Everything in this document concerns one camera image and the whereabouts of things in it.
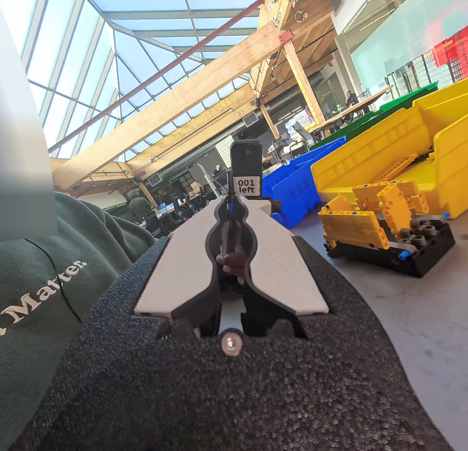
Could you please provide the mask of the yellow plastic bin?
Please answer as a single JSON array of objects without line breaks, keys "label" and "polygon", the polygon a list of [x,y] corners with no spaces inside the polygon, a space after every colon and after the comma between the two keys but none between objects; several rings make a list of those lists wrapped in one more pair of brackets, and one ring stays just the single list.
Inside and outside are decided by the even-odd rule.
[{"label": "yellow plastic bin", "polygon": [[430,214],[457,218],[468,208],[468,80],[413,102],[311,166],[322,202],[377,178],[414,155],[393,179],[413,179]]}]

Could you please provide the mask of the yellow black lego model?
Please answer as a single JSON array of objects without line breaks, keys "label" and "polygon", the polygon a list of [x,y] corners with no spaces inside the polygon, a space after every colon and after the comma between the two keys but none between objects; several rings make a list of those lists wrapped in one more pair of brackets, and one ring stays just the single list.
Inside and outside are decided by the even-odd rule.
[{"label": "yellow black lego model", "polygon": [[357,185],[351,193],[355,203],[338,194],[318,214],[328,257],[422,278],[455,246],[448,215],[429,217],[414,179]]}]

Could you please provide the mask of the long wooden desk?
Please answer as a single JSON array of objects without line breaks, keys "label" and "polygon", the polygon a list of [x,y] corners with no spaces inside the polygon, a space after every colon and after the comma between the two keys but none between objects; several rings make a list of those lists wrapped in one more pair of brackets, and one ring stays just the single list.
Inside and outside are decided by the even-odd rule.
[{"label": "long wooden desk", "polygon": [[325,121],[324,123],[315,126],[314,128],[311,129],[311,133],[319,133],[322,138],[325,137],[325,132],[326,130],[329,130],[331,127],[333,127],[337,122],[341,121],[345,116],[354,114],[354,112],[362,110],[363,108],[369,107],[372,105],[374,102],[376,102],[378,99],[380,99],[383,95],[387,95],[392,92],[392,89],[394,88],[394,85],[389,85],[386,86],[385,89],[379,91],[378,93],[372,95],[371,97],[367,98],[365,101],[359,102],[345,110],[343,110],[341,113],[335,115],[331,119]]}]

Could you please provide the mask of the green plastic bin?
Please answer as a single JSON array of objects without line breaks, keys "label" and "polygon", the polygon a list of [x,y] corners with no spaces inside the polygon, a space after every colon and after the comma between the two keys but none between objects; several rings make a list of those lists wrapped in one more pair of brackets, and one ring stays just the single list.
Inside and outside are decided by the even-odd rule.
[{"label": "green plastic bin", "polygon": [[389,103],[383,104],[376,112],[370,112],[364,116],[354,120],[350,124],[342,127],[336,132],[332,133],[329,137],[320,140],[318,143],[309,146],[309,151],[315,150],[325,144],[328,144],[336,139],[346,137],[346,141],[356,138],[369,128],[377,125],[382,120],[388,118],[398,110],[405,108],[409,109],[412,107],[413,102],[421,97],[424,97],[434,91],[438,90],[438,81],[431,83],[423,88],[416,90],[415,92],[409,93],[403,97],[397,98]]}]

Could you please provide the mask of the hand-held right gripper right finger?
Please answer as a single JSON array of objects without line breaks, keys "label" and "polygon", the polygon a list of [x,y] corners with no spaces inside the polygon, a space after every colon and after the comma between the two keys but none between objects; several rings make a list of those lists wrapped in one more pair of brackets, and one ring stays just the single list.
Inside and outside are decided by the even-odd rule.
[{"label": "hand-held right gripper right finger", "polygon": [[304,260],[294,235],[252,200],[239,198],[242,250],[247,256],[241,313],[249,337],[309,338],[302,318],[330,309]]}]

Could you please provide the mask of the blue plastic bin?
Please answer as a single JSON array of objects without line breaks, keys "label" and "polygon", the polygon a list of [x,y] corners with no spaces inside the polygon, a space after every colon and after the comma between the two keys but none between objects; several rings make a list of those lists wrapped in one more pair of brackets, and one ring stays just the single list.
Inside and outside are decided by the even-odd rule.
[{"label": "blue plastic bin", "polygon": [[277,168],[263,178],[263,197],[281,203],[272,218],[285,228],[294,228],[321,202],[311,166],[346,143],[346,136],[324,144]]}]

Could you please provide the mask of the orange lego frame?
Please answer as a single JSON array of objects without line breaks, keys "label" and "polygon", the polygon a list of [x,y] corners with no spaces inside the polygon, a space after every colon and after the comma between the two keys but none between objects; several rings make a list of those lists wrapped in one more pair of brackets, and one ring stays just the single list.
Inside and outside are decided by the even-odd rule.
[{"label": "orange lego frame", "polygon": [[417,154],[408,155],[398,160],[396,163],[391,165],[385,172],[374,178],[373,183],[388,182],[399,175],[407,166],[411,165],[416,158]]}]

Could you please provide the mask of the group of black office chairs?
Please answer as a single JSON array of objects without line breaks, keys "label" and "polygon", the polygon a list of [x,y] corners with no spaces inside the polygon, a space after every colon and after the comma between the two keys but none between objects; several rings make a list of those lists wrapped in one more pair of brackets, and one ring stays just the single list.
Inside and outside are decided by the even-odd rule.
[{"label": "group of black office chairs", "polygon": [[211,202],[210,197],[210,194],[198,192],[194,195],[185,194],[180,200],[173,194],[168,205],[161,204],[153,209],[143,218],[139,226],[156,238],[168,236],[203,210]]}]

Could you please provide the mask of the stack of red crates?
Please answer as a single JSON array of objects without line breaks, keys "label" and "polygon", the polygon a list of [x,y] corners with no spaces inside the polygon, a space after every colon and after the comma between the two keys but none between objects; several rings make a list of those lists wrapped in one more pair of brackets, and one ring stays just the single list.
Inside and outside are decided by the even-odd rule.
[{"label": "stack of red crates", "polygon": [[461,60],[462,65],[467,65],[468,56],[468,28],[460,30],[452,37],[436,44],[431,50],[437,68],[456,59]]}]

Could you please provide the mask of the wooden pillar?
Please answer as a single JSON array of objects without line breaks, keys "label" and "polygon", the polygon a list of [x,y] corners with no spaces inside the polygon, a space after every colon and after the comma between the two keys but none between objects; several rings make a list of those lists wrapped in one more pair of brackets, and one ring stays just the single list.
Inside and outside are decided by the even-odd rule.
[{"label": "wooden pillar", "polygon": [[267,122],[267,124],[268,124],[268,126],[269,126],[275,140],[280,139],[280,134],[279,134],[276,126],[274,125],[274,122],[272,121],[272,118],[270,117],[270,115],[269,115],[269,113],[267,111],[267,108],[266,108],[263,101],[260,101],[260,109],[261,109],[261,112],[262,112],[262,114],[264,116],[264,119],[266,120],[266,122]]},{"label": "wooden pillar", "polygon": [[282,42],[282,48],[285,58],[306,101],[307,107],[312,114],[315,125],[322,125],[325,122],[323,112],[315,94],[313,93],[310,82],[295,51],[291,37],[289,37],[287,41]]}]

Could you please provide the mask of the person's left hand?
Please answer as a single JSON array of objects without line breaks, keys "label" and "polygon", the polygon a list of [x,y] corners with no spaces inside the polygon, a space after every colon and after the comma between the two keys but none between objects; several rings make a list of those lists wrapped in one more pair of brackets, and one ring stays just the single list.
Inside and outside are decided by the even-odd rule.
[{"label": "person's left hand", "polygon": [[224,256],[220,254],[216,257],[216,261],[227,274],[244,277],[247,256],[243,250],[227,253]]}]

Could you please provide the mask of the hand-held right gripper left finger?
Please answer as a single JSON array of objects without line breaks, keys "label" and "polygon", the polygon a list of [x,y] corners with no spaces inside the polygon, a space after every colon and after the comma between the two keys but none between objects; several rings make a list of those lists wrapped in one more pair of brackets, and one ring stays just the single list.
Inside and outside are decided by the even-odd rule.
[{"label": "hand-held right gripper left finger", "polygon": [[225,198],[213,200],[175,230],[157,257],[134,305],[134,315],[167,320],[184,319],[202,337],[219,334],[219,266],[221,219]]}]

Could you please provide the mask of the handwritten whiteboard sign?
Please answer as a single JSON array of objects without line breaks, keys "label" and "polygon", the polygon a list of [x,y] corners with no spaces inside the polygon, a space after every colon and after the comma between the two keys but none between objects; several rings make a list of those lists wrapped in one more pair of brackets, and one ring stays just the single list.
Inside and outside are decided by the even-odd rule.
[{"label": "handwritten whiteboard sign", "polygon": [[218,151],[218,154],[223,161],[226,169],[231,168],[231,145],[233,144],[234,139],[232,136],[228,136],[218,142],[215,145],[216,150]]}]

